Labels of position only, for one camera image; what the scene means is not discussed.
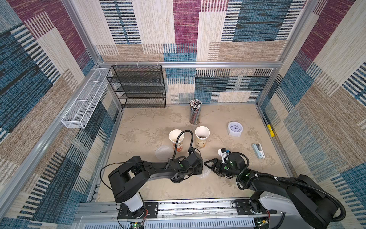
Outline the translucent leak-proof paper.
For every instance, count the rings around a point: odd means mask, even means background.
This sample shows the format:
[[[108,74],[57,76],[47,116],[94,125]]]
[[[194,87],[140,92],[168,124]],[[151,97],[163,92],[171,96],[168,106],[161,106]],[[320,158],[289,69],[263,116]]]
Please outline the translucent leak-proof paper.
[[[200,178],[206,178],[211,173],[211,169],[207,167],[206,165],[203,165],[203,171],[202,174],[199,175]]]
[[[169,158],[173,156],[174,149],[171,146],[160,146],[155,151],[155,156],[160,161],[167,161]]]

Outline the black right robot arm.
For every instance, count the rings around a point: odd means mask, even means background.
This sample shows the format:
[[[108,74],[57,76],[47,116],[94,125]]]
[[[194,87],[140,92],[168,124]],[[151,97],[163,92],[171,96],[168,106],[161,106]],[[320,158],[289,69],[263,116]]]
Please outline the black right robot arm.
[[[239,152],[204,162],[218,176],[234,178],[240,190],[254,191],[249,204],[255,213],[277,210],[298,215],[315,229],[325,229],[346,217],[343,204],[310,177],[278,177],[252,170],[249,164],[248,157]]]

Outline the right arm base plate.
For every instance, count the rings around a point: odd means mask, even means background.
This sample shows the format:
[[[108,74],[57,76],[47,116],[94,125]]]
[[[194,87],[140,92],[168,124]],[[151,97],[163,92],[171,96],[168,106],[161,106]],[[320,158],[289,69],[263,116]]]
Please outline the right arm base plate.
[[[265,209],[259,200],[236,199],[231,203],[231,207],[237,211],[238,215],[272,215],[276,210]]]

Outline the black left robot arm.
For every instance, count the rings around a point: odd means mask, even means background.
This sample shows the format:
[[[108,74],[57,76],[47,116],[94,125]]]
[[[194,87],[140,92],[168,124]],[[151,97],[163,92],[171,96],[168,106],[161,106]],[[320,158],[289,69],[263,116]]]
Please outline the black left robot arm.
[[[126,206],[132,214],[140,216],[147,210],[139,193],[145,183],[150,180],[169,179],[178,184],[193,175],[201,175],[204,162],[201,154],[193,147],[193,132],[182,131],[178,138],[185,133],[191,134],[187,157],[176,157],[177,147],[174,147],[173,156],[167,162],[153,163],[142,160],[140,156],[134,156],[113,170],[108,179],[115,202]]]

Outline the beige patterned paper cup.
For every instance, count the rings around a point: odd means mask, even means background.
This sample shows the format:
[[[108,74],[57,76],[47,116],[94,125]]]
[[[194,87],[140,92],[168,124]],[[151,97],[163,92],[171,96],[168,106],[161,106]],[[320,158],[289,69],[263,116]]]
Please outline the beige patterned paper cup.
[[[205,126],[199,126],[195,130],[195,143],[198,148],[204,148],[210,136],[210,130]]]

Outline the grey white small device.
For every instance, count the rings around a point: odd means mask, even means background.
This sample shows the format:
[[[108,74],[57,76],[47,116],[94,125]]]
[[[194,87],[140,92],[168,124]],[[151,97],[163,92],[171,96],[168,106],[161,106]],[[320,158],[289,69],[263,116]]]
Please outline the grey white small device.
[[[265,154],[263,152],[262,146],[260,143],[257,144],[252,144],[252,148],[254,150],[255,155],[257,156],[258,159],[264,159],[265,158]]]

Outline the white round clock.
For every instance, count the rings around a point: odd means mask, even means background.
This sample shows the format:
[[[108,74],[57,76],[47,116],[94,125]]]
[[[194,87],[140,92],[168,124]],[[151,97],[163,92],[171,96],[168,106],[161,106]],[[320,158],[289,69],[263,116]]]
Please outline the white round clock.
[[[243,126],[238,122],[229,122],[227,132],[230,136],[240,137],[243,132]]]

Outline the metal straw holder cup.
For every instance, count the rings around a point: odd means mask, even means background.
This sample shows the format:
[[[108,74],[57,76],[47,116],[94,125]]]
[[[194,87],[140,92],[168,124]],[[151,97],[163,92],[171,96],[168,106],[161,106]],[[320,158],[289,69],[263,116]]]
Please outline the metal straw holder cup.
[[[197,125],[199,123],[199,115],[202,107],[202,102],[199,99],[190,101],[190,123]]]

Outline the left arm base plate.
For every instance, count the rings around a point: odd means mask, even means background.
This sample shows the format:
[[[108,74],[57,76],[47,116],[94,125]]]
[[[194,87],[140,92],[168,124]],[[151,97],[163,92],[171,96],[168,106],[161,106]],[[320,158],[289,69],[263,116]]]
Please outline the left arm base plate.
[[[144,217],[148,219],[157,218],[159,210],[158,202],[145,202],[144,206],[132,213],[125,204],[121,204],[118,212],[118,219],[142,219]]]

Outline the yellow marker on rail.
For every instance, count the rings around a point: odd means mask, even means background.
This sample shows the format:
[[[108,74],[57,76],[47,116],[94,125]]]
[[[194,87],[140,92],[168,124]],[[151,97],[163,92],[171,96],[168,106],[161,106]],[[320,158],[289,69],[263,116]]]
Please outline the yellow marker on rail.
[[[274,131],[273,131],[273,129],[272,129],[272,126],[271,126],[270,124],[268,124],[268,125],[267,125],[267,128],[268,128],[268,130],[269,130],[270,136],[271,136],[271,137],[275,137],[275,133],[274,133]]]

